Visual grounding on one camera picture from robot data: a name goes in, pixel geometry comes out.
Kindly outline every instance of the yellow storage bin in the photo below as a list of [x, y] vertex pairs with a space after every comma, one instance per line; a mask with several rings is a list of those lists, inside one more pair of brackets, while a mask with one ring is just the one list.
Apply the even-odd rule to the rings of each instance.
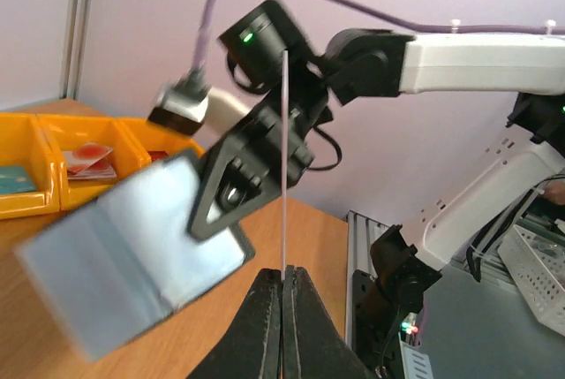
[[[146, 154], [138, 149], [114, 118], [59, 115], [39, 115], [38, 118], [56, 159], [62, 210], [73, 209], [90, 201], [147, 164]], [[88, 142], [114, 148], [107, 159], [114, 167], [117, 178], [68, 180], [63, 151], [73, 151]]]
[[118, 122], [144, 152], [146, 165], [151, 163], [149, 151], [164, 151], [173, 155], [191, 148], [198, 156], [204, 154], [204, 150], [188, 136], [153, 125], [144, 118], [119, 118]]
[[32, 114], [0, 113], [0, 166], [21, 165], [36, 192], [0, 195], [0, 219], [59, 210], [56, 160]]

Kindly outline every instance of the perforated basket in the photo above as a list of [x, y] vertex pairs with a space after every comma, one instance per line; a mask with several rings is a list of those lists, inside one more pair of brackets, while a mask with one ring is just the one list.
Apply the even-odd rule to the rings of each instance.
[[498, 253], [538, 321], [565, 336], [562, 247], [515, 225], [504, 237]]

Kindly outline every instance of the white wall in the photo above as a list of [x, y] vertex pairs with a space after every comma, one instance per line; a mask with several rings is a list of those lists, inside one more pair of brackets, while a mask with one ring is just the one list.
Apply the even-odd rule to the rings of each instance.
[[0, 0], [0, 110], [59, 96], [69, 0]]
[[[218, 35], [262, 0], [220, 0]], [[322, 51], [346, 27], [388, 25], [321, 0], [284, 0]], [[448, 24], [565, 23], [565, 0], [358, 0], [406, 19]], [[190, 67], [204, 0], [93, 0], [79, 99], [120, 115], [144, 117], [156, 89]], [[237, 90], [215, 43], [209, 80]], [[249, 96], [243, 96], [247, 102]], [[335, 110], [326, 126], [343, 145], [342, 165], [307, 173], [294, 194], [342, 216], [352, 208], [385, 222], [416, 213], [466, 167], [504, 125], [513, 95], [445, 93], [359, 100]], [[201, 133], [204, 144], [211, 135]], [[333, 159], [325, 143], [311, 139], [316, 163]]]

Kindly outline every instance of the wooden table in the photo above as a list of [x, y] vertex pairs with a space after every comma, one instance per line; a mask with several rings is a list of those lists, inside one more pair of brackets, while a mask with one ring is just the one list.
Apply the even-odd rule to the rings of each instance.
[[[73, 101], [36, 107], [45, 112], [101, 115]], [[95, 363], [83, 361], [50, 318], [18, 262], [7, 252], [56, 216], [0, 222], [0, 378], [184, 378], [230, 325], [261, 268], [280, 267], [281, 207], [274, 201], [248, 216], [243, 228], [253, 260], [203, 298], [146, 335]], [[289, 200], [287, 263], [308, 269], [335, 326], [343, 334], [347, 225]]]

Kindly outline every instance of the green light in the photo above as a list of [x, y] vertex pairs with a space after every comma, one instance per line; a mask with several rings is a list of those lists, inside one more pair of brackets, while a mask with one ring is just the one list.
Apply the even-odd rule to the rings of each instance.
[[253, 33], [248, 33], [244, 36], [244, 43], [248, 43], [253, 38]]

